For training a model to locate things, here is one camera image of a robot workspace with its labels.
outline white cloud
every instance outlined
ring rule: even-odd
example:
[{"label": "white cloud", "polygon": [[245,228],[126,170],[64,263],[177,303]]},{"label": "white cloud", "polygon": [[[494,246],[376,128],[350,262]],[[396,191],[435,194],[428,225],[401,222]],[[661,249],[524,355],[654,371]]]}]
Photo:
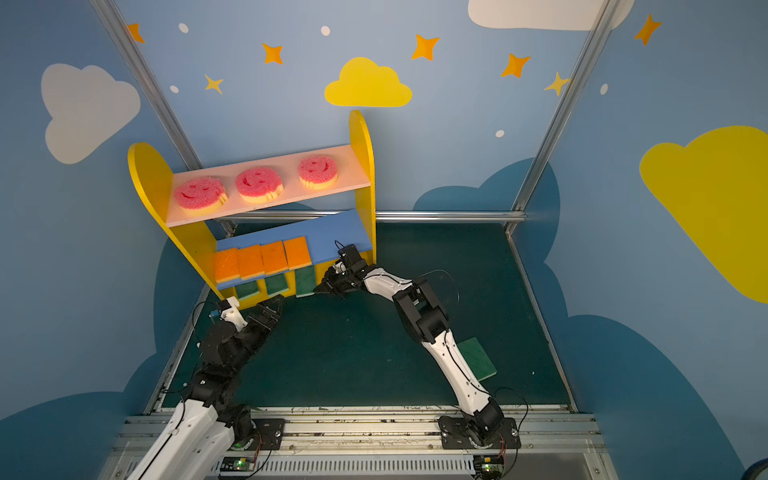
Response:
[{"label": "white cloud", "polygon": [[[620,0],[611,28],[629,14],[634,0]],[[469,17],[488,28],[590,30],[603,0],[469,0]]]},{"label": "white cloud", "polygon": [[43,72],[43,103],[53,120],[45,143],[56,160],[76,164],[139,113],[141,100],[133,85],[115,81],[103,68],[82,70],[57,63]]}]

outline orange sponge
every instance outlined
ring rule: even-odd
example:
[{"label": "orange sponge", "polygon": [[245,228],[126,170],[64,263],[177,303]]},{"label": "orange sponge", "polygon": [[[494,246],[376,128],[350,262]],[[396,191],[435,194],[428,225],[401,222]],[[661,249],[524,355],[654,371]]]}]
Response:
[{"label": "orange sponge", "polygon": [[240,266],[237,262],[237,248],[214,253],[214,277],[216,283],[229,282],[240,278]]},{"label": "orange sponge", "polygon": [[262,245],[261,259],[264,261],[264,273],[266,275],[274,275],[275,273],[288,270],[288,260],[286,259],[283,242]]},{"label": "orange sponge", "polygon": [[288,259],[288,268],[297,270],[299,268],[312,265],[310,250],[306,247],[306,238],[299,237],[283,242],[286,248],[286,257]]},{"label": "orange sponge", "polygon": [[237,251],[237,262],[240,264],[240,278],[248,280],[264,275],[264,262],[261,260],[261,245],[241,248]]}]

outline yellow shelf side panel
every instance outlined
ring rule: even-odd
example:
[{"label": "yellow shelf side panel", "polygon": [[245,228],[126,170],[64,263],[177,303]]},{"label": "yellow shelf side panel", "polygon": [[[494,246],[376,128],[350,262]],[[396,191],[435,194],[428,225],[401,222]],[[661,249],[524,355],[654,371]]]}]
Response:
[{"label": "yellow shelf side panel", "polygon": [[359,110],[352,110],[349,114],[349,142],[355,151],[362,169],[371,180],[370,187],[355,190],[355,205],[360,215],[362,225],[366,228],[368,237],[373,245],[372,262],[376,262],[376,169],[373,165],[373,145],[371,135],[368,132],[366,119]]},{"label": "yellow shelf side panel", "polygon": [[174,174],[163,157],[149,144],[133,144],[128,149],[128,169],[131,171],[131,179],[141,203],[203,277],[205,283],[223,299],[214,280],[216,239],[205,222],[188,223],[179,227],[169,227],[165,224]]}]

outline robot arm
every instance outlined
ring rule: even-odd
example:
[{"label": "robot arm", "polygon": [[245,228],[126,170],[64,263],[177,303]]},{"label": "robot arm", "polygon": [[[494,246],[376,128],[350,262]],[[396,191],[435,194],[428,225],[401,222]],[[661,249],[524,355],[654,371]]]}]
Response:
[{"label": "robot arm", "polygon": [[192,377],[160,437],[128,480],[202,480],[235,442],[254,436],[250,408],[231,406],[237,375],[280,320],[283,298],[244,319],[235,297],[219,302],[221,322],[200,344],[203,365]]},{"label": "robot arm", "polygon": [[448,315],[426,279],[407,280],[368,265],[357,248],[348,245],[339,250],[339,260],[315,291],[344,297],[355,290],[381,295],[395,304],[406,332],[429,351],[453,388],[472,441],[478,446],[492,442],[504,420],[502,409],[456,347]]}]

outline yellow star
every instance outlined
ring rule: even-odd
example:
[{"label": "yellow star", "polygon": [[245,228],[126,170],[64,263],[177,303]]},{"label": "yellow star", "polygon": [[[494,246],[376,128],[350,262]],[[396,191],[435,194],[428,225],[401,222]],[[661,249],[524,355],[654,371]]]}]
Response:
[{"label": "yellow star", "polygon": [[219,93],[221,94],[221,90],[219,89],[219,84],[220,84],[220,83],[221,83],[223,80],[216,80],[216,81],[213,81],[213,80],[211,80],[211,79],[210,79],[210,77],[209,77],[208,75],[206,75],[206,76],[205,76],[205,78],[207,78],[207,79],[208,79],[208,86],[207,86],[207,87],[205,87],[205,89],[206,89],[206,90],[210,90],[211,88],[213,88],[215,91],[217,91],[217,92],[219,92]]},{"label": "yellow star", "polygon": [[560,72],[554,74],[554,83],[548,87],[545,88],[545,90],[554,90],[558,93],[558,97],[560,96],[560,89],[563,88],[563,85],[567,84],[571,79],[566,78],[563,80],[560,78]]}]

